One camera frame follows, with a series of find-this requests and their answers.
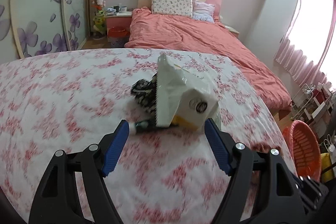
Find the pink curtain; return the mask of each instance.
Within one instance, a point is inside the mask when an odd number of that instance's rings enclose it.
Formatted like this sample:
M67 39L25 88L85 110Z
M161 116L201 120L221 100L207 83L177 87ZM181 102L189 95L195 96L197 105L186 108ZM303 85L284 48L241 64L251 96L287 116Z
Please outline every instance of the pink curtain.
M297 0L291 23L274 59L299 86L327 82L320 68L333 37L335 22L336 0Z

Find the nightstand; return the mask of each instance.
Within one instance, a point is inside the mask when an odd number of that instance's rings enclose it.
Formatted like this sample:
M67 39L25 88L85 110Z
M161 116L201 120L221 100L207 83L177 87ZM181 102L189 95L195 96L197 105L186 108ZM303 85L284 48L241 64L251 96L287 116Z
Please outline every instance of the nightstand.
M129 31L129 27L131 25L132 21L132 12L127 11L125 13L117 13L116 15L113 15L111 13L107 13L107 16L105 17L106 21L106 27L109 31L112 27L124 27L126 30Z
M229 30L230 33L232 33L232 35L236 38L238 38L239 32L235 29L233 29L232 27L230 27L229 25L224 25L226 29Z

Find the bed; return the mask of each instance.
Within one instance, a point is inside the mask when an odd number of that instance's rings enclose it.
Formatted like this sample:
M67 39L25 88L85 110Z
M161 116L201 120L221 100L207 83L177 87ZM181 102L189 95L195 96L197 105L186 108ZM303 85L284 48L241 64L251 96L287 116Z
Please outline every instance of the bed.
M130 87L151 79L162 52L213 83L223 131L252 149L278 148L295 173L272 115L227 57L126 48L41 55L0 65L0 186L25 221L56 150L82 151L121 119L148 117ZM203 130L181 128L130 136L115 171L105 178L124 223L209 223L228 181ZM251 213L256 185L254 178L242 218ZM93 220L80 176L77 186L84 216Z
M288 114L291 97L281 80L218 21L221 0L200 1L216 5L214 24L182 16L154 15L147 8L151 7L151 0L139 0L139 9L135 9L132 15L130 40L125 47L227 56L255 88L271 113L281 110Z

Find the trash bin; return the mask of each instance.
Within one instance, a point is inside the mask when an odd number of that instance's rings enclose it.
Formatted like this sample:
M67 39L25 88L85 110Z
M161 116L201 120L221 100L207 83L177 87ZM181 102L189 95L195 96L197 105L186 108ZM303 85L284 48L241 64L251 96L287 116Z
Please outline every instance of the trash bin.
M112 27L107 34L107 40L111 43L112 48L124 48L129 40L129 31L124 27Z

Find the lavender pillow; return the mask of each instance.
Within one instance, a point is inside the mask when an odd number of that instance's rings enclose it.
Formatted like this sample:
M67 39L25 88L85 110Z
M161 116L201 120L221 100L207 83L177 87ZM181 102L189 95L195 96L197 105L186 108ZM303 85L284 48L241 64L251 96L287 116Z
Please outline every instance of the lavender pillow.
M197 13L197 12L193 12L193 19L215 23L212 16L205 15L205 14L200 14L200 13Z
M202 1L194 0L193 4L193 13L199 13L203 15L209 15L213 17L213 13L215 11L215 5L213 4L207 4Z

